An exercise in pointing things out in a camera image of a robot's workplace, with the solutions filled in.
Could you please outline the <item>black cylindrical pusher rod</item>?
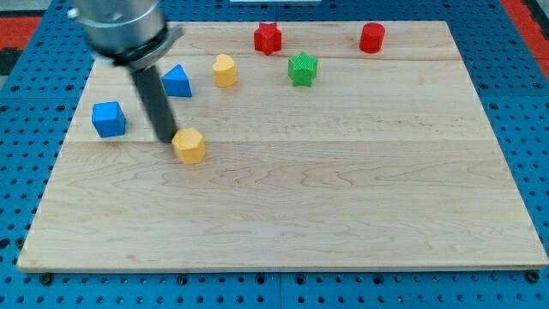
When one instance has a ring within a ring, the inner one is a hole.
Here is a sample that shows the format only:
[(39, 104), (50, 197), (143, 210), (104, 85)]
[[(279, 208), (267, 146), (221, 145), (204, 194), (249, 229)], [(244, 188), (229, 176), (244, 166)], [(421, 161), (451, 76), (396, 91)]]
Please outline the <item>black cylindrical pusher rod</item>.
[(132, 70), (130, 75), (155, 135), (170, 143), (178, 127), (157, 68)]

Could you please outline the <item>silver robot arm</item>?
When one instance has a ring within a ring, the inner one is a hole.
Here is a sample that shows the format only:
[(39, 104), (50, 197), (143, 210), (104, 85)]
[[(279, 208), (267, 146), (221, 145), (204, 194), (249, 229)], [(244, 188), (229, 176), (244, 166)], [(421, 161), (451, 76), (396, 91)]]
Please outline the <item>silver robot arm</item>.
[(127, 68), (157, 139), (170, 142), (178, 126), (156, 64), (184, 28), (169, 27), (155, 0), (73, 0), (67, 16), (96, 53)]

